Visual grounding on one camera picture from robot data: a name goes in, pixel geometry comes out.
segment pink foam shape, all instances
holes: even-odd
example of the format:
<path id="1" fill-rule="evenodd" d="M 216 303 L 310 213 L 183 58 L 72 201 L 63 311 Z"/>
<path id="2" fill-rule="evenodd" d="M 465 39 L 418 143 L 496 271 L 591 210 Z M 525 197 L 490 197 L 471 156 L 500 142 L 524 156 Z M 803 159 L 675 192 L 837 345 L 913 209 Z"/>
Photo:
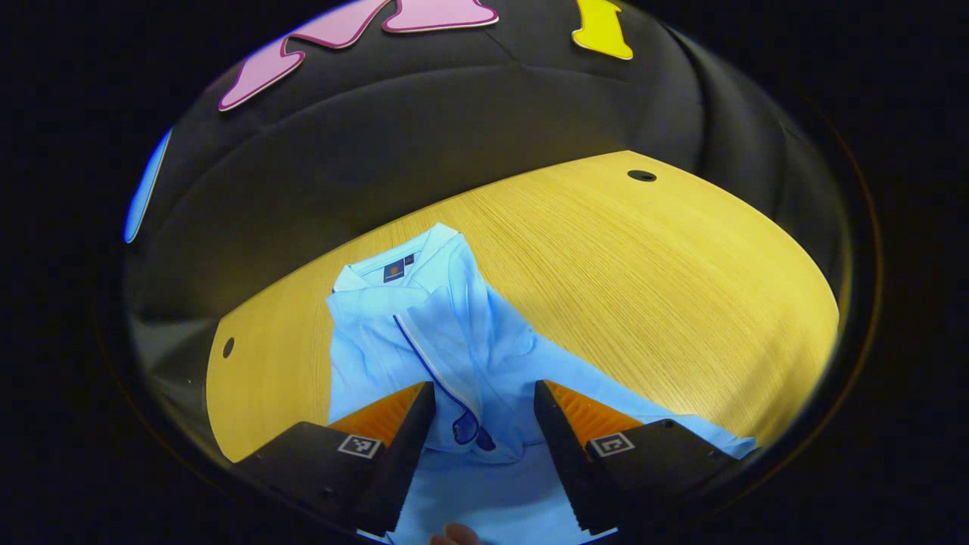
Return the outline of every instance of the pink foam shape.
<path id="1" fill-rule="evenodd" d="M 302 51 L 286 52 L 290 38 L 300 38 L 327 48 L 347 48 L 359 39 L 377 12 L 390 1 L 357 0 L 334 8 L 260 49 L 242 65 L 235 84 L 219 101 L 219 111 L 235 108 L 299 66 L 306 55 Z"/>
<path id="2" fill-rule="evenodd" d="M 397 13 L 384 21 L 388 32 L 424 32 L 485 26 L 498 14 L 477 0 L 397 0 Z"/>

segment human hand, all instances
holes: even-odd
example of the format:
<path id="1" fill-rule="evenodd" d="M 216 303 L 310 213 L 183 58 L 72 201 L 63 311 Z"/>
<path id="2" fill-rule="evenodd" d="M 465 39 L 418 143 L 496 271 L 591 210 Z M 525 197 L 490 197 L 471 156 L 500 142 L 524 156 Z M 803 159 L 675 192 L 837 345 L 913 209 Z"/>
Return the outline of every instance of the human hand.
<path id="1" fill-rule="evenodd" d="M 482 545 L 482 540 L 474 530 L 458 523 L 450 523 L 444 526 L 444 536 L 430 536 L 430 545 Z"/>

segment wood grain surface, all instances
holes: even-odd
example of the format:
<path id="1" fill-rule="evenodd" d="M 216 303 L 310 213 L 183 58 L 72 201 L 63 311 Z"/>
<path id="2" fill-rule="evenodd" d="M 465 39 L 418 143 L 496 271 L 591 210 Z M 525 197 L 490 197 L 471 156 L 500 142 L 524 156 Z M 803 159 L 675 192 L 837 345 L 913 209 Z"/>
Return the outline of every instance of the wood grain surface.
<path id="1" fill-rule="evenodd" d="M 632 170 L 657 179 L 633 179 Z M 484 278 L 538 333 L 642 396 L 761 445 L 797 415 L 836 341 L 824 276 L 765 216 L 631 151 L 590 157 L 397 219 L 223 317 L 206 397 L 227 458 L 241 460 L 298 421 L 327 423 L 333 282 L 344 265 L 437 222 L 465 235 Z"/>

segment black fabric wall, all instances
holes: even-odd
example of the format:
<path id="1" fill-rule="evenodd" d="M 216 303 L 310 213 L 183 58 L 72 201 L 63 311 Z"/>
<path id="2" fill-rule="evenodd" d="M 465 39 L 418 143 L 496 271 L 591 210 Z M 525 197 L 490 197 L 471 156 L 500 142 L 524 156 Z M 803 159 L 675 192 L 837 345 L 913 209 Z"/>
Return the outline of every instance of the black fabric wall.
<path id="1" fill-rule="evenodd" d="M 788 231 L 837 294 L 837 181 L 756 85 L 624 6 L 632 61 L 578 48 L 574 3 L 497 0 L 481 29 L 350 48 L 298 40 L 301 66 L 218 112 L 241 62 L 174 125 L 131 249 L 132 311 L 218 318 L 342 242 L 451 195 L 632 149 L 732 192 Z"/>

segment blue foam shape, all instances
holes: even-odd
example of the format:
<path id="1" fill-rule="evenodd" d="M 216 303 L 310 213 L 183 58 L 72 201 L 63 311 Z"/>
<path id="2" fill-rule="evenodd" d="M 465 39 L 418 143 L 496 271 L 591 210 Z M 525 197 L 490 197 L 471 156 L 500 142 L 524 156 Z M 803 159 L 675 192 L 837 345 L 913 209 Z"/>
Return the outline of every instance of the blue foam shape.
<path id="1" fill-rule="evenodd" d="M 131 243 L 138 234 L 138 229 L 141 228 L 141 220 L 144 219 L 144 213 L 148 210 L 148 202 L 151 201 L 151 193 L 155 189 L 155 180 L 158 179 L 158 171 L 161 170 L 162 160 L 165 159 L 165 150 L 169 146 L 171 136 L 172 129 L 169 129 L 169 132 L 165 133 L 165 137 L 162 138 L 158 147 L 151 154 L 151 158 L 148 159 L 148 165 L 144 168 L 138 191 L 135 192 L 131 206 L 128 208 L 128 220 L 124 225 L 125 242 Z"/>

